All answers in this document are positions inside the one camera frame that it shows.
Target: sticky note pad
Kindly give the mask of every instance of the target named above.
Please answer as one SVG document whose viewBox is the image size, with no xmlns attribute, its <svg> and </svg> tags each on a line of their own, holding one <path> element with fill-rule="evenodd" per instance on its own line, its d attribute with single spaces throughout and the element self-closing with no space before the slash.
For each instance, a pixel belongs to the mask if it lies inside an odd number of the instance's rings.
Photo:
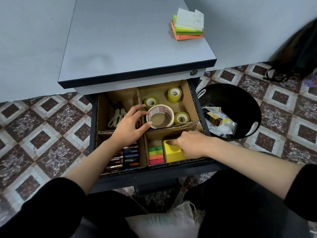
<svg viewBox="0 0 317 238">
<path fill-rule="evenodd" d="M 156 150 L 156 151 L 152 151 L 149 152 L 150 156 L 152 155 L 162 155 L 163 154 L 163 150 Z"/>
<path fill-rule="evenodd" d="M 164 159 L 156 159 L 156 160 L 150 160 L 150 165 L 153 165 L 153 164 L 162 164 L 164 163 Z"/>
<path fill-rule="evenodd" d="M 176 162 L 186 159 L 179 145 L 169 145 L 164 140 L 165 159 L 166 163 Z"/>
<path fill-rule="evenodd" d="M 153 148 L 149 148 L 149 152 L 157 151 L 157 150 L 163 150 L 163 146 L 157 146 Z"/>
<path fill-rule="evenodd" d="M 157 160 L 157 159 L 164 159 L 163 154 L 150 156 L 150 160 Z"/>
</svg>

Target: patterned tile floor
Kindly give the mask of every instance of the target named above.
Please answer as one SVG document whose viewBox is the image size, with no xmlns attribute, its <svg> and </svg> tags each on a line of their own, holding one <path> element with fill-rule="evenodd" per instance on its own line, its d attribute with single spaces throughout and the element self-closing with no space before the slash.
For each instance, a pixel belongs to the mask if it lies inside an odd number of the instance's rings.
<svg viewBox="0 0 317 238">
<path fill-rule="evenodd" d="M 257 63 L 206 72 L 197 91 L 219 82 L 245 89 L 261 108 L 262 124 L 251 137 L 233 143 L 292 162 L 317 164 L 317 89 L 298 79 L 266 81 L 263 76 L 270 67 Z M 77 93 L 0 104 L 0 225 L 47 181 L 86 157 L 91 107 Z M 211 175 L 184 177 L 182 187 L 146 196 L 137 196 L 132 188 L 119 191 L 151 212 L 162 212 L 172 206 L 183 187 Z"/>
</svg>

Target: backpack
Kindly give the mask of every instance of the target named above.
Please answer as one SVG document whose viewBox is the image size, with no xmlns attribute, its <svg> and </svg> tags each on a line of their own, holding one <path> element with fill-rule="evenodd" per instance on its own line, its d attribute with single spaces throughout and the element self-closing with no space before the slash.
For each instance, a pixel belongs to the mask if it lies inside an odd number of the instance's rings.
<svg viewBox="0 0 317 238">
<path fill-rule="evenodd" d="M 317 67 L 317 19 L 296 32 L 278 55 L 278 60 L 266 72 L 264 79 L 283 82 L 292 76 L 305 77 Z M 282 77 L 270 78 L 268 72 L 275 69 Z"/>
</svg>

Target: black trash bin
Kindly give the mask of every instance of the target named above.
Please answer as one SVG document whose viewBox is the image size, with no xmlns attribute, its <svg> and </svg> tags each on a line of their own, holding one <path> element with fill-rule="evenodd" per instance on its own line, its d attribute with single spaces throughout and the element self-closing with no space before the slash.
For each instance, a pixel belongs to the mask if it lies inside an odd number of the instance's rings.
<svg viewBox="0 0 317 238">
<path fill-rule="evenodd" d="M 229 118 L 237 123 L 235 136 L 223 138 L 211 133 L 223 140 L 231 141 L 246 138 L 256 132 L 261 124 L 261 110 L 256 100 L 245 90 L 226 83 L 216 83 L 203 88 L 198 93 L 201 107 L 212 103 L 221 107 Z"/>
</svg>

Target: tape roll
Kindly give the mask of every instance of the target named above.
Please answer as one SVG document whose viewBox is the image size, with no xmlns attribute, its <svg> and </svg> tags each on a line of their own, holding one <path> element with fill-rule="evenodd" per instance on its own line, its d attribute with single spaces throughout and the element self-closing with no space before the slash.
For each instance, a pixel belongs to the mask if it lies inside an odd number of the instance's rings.
<svg viewBox="0 0 317 238">
<path fill-rule="evenodd" d="M 149 110 L 150 108 L 152 108 L 155 105 L 159 104 L 159 100 L 153 96 L 147 97 L 144 100 L 144 104 L 145 104 L 145 109 Z"/>
<path fill-rule="evenodd" d="M 188 123 L 190 120 L 191 118 L 189 117 L 188 113 L 179 112 L 175 115 L 174 124 L 175 125 L 184 124 L 184 123 Z"/>
<path fill-rule="evenodd" d="M 179 87 L 172 87 L 168 90 L 167 100 L 170 103 L 177 103 L 182 97 L 183 91 Z"/>
<path fill-rule="evenodd" d="M 165 128 L 174 124 L 173 110 L 164 105 L 155 105 L 149 109 L 150 114 L 146 116 L 146 121 L 152 121 L 151 128 Z"/>
</svg>

